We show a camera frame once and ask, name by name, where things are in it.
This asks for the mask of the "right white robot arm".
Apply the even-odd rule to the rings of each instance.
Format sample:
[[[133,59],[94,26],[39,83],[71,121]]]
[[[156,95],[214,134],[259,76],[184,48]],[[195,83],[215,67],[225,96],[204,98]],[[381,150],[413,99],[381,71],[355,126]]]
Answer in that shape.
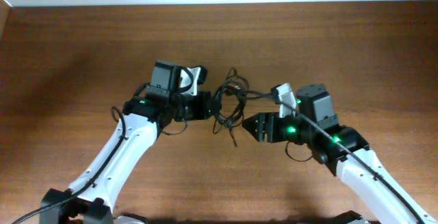
[[[324,85],[293,92],[283,84],[269,93],[246,90],[242,95],[279,105],[277,112],[245,119],[246,131],[259,142],[307,145],[312,158],[354,191],[380,223],[437,222],[389,174],[369,142],[356,129],[340,124]]]

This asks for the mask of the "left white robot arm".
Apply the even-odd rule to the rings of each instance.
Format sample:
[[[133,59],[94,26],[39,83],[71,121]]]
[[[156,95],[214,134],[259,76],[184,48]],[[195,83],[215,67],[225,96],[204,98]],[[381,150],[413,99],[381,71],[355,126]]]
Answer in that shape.
[[[157,61],[150,82],[142,84],[121,110],[116,129],[87,169],[64,192],[51,189],[41,201],[40,223],[113,223],[117,197],[135,165],[172,121],[210,117],[204,66],[185,67]]]

